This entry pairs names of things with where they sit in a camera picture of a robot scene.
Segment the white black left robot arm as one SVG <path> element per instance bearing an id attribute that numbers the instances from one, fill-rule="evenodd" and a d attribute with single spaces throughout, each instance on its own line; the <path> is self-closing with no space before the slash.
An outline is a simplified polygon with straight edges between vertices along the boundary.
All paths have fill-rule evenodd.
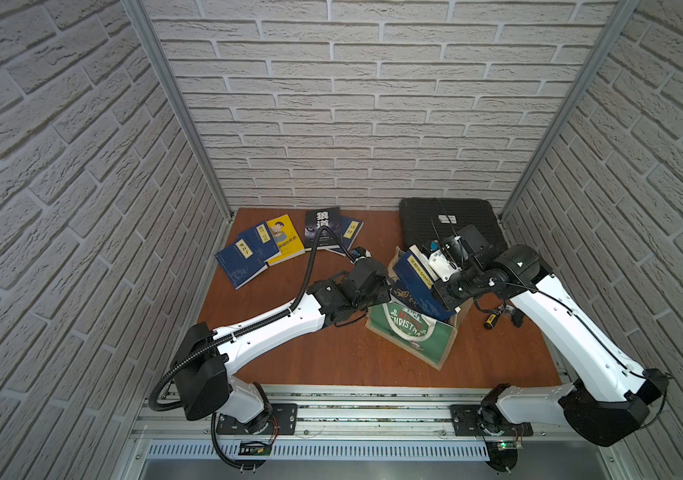
<path id="1" fill-rule="evenodd" d="M 237 373 L 251 361 L 301 336 L 339 326 L 355 312 L 389 302 L 391 279 L 373 258 L 359 258 L 351 272 L 307 287 L 298 304 L 288 303 L 240 324 L 188 330 L 172 363 L 181 370 L 173 384 L 185 418 L 214 414 L 259 430 L 273 415 L 264 388 L 243 382 Z"/>

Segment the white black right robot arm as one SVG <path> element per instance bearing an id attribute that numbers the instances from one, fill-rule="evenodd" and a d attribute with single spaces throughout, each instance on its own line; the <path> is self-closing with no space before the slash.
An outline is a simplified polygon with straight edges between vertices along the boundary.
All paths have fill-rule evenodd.
<path id="1" fill-rule="evenodd" d="M 609 447 L 653 425 L 665 406 L 671 376 L 644 368 L 615 345 L 577 305 L 537 250 L 523 244 L 499 251 L 475 226 L 427 246 L 433 296 L 447 309 L 485 294 L 511 302 L 533 321 L 573 367 L 575 381 L 555 387 L 493 388 L 477 423 L 501 435 L 524 423 L 569 426 Z"/>

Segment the blue book yellow label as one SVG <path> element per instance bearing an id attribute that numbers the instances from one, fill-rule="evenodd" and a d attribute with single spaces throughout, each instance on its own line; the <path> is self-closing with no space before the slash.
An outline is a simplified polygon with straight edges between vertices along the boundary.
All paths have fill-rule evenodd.
<path id="1" fill-rule="evenodd" d="M 451 322 L 455 311 L 445 309 L 435 299 L 431 291 L 433 278 L 427 273 L 421 260 L 413 254 L 413 250 L 395 250 L 391 273 L 395 275 L 395 283 L 391 288 L 391 295 L 395 300 L 437 321 Z"/>
<path id="2" fill-rule="evenodd" d="M 330 244 L 326 247 L 329 252 L 345 256 L 345 251 L 352 252 L 353 244 L 359 235 L 359 232 L 363 229 L 365 223 L 359 219 L 343 216 L 339 212 L 334 212 L 330 216 L 330 227 L 333 232 L 338 236 L 343 246 L 339 246 L 336 242 L 331 240 Z"/>

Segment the black cover book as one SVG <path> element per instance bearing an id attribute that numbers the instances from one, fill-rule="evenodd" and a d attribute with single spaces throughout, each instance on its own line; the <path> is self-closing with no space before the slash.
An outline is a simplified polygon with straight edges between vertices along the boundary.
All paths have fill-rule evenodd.
<path id="1" fill-rule="evenodd" d="M 338 247 L 334 236 L 341 238 L 342 216 L 339 207 L 309 210 L 305 216 L 304 245 L 311 251 L 315 244 L 319 250 Z"/>

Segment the yellow cartoon cover book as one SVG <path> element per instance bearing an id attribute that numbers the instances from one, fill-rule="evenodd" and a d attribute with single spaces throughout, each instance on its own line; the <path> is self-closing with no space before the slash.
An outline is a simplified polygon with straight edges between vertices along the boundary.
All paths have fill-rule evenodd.
<path id="1" fill-rule="evenodd" d="M 306 253 L 301 236 L 288 214 L 268 220 L 267 226 L 280 250 L 278 256 L 268 261 L 270 267 Z"/>

